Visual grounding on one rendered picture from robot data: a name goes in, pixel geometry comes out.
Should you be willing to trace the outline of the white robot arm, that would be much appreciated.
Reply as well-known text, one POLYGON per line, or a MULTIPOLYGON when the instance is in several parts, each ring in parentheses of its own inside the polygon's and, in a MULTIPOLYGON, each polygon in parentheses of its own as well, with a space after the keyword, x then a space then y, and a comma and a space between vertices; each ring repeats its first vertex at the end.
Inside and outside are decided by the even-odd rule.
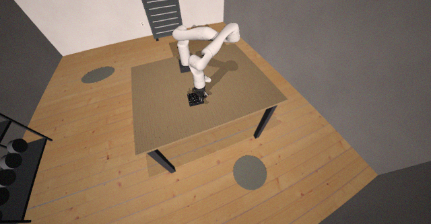
POLYGON ((204 75, 203 70, 210 59, 218 53, 223 42, 235 43, 240 40, 239 27, 234 22, 227 24, 221 32, 217 32, 207 26, 187 30, 185 26, 180 25, 172 32, 172 36, 175 40, 178 40, 177 46, 181 64, 189 66, 193 74, 194 86, 197 89, 205 87, 205 82, 211 82, 211 78, 204 75), (211 40, 212 42, 201 51, 201 55, 203 56, 201 58, 195 54, 190 56, 190 40, 211 40))

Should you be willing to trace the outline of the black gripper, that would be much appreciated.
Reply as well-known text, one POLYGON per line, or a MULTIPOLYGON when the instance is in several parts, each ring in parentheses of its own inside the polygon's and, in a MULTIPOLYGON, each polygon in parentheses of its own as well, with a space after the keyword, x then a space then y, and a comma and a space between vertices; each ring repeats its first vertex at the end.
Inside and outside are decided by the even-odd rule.
MULTIPOLYGON (((195 87, 195 86, 194 86, 195 87)), ((201 89, 193 88, 195 94, 199 97, 199 100, 203 101, 209 94, 206 94, 205 87, 201 89), (205 95, 204 95, 205 94, 205 95)))

